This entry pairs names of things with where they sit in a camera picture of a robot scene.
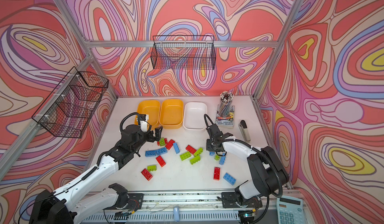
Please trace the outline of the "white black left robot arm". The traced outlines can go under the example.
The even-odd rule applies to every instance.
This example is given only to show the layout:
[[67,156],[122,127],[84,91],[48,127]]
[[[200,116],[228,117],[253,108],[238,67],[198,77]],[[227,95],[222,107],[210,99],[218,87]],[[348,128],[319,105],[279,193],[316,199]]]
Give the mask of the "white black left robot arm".
[[163,127],[152,129],[146,121],[120,127],[121,139],[99,155],[97,163],[66,185],[42,191],[32,204],[31,224],[79,224],[89,216],[108,208],[124,210],[130,197],[123,186],[114,183],[102,192],[86,198],[99,183],[122,169],[147,142],[162,138]]

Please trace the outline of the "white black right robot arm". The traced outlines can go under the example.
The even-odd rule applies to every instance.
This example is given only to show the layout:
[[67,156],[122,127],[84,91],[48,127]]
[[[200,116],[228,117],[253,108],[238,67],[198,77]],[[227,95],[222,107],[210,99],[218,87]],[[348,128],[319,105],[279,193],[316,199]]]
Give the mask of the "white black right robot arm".
[[240,206],[256,197],[283,196],[283,186],[289,182],[289,175],[273,148],[251,146],[230,133],[224,134],[216,124],[207,125],[206,130],[209,135],[206,143],[208,151],[225,155],[230,153],[248,163],[252,179],[234,191]]

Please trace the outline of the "blue lego brick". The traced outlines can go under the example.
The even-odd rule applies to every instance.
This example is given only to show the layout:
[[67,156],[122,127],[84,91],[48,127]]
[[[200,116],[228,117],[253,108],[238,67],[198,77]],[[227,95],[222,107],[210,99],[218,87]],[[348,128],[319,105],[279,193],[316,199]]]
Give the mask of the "blue lego brick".
[[175,149],[176,154],[179,154],[180,153],[180,148],[179,148],[178,144],[177,143],[173,143],[173,147]]
[[221,156],[220,159],[219,159],[219,164],[220,165],[223,165],[226,161],[226,156]]
[[156,156],[157,156],[157,150],[145,151],[145,157],[156,157]]
[[165,154],[167,152],[168,152],[168,149],[166,147],[163,147],[163,148],[160,148],[160,149],[156,150],[156,155],[160,156],[160,155]]
[[229,184],[231,184],[232,186],[234,186],[236,183],[236,179],[228,173],[224,174],[223,179],[227,181]]

